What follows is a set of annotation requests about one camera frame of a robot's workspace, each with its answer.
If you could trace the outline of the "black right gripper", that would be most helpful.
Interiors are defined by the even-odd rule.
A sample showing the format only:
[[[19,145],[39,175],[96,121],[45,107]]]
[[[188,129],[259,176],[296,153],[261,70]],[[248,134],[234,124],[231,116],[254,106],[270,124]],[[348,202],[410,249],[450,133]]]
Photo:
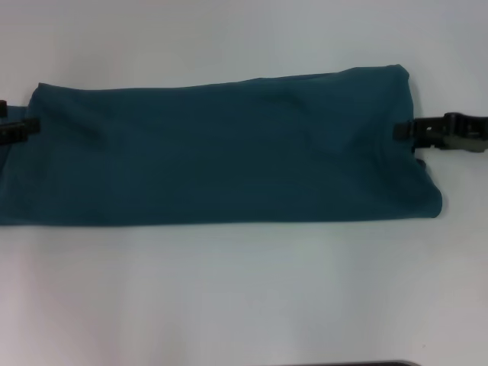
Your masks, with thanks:
[[[457,149],[472,153],[487,150],[487,117],[475,117],[461,113],[448,113],[443,117],[416,118],[396,124],[393,139],[412,140],[414,149],[434,147]]]

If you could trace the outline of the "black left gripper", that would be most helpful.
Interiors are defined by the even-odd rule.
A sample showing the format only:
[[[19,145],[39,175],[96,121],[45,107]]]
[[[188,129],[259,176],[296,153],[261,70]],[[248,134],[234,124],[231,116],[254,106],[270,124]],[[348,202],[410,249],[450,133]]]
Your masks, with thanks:
[[[8,104],[0,100],[0,117],[8,116]],[[1,124],[0,145],[7,146],[23,143],[28,137],[40,132],[40,120],[38,118],[23,119],[19,122]]]

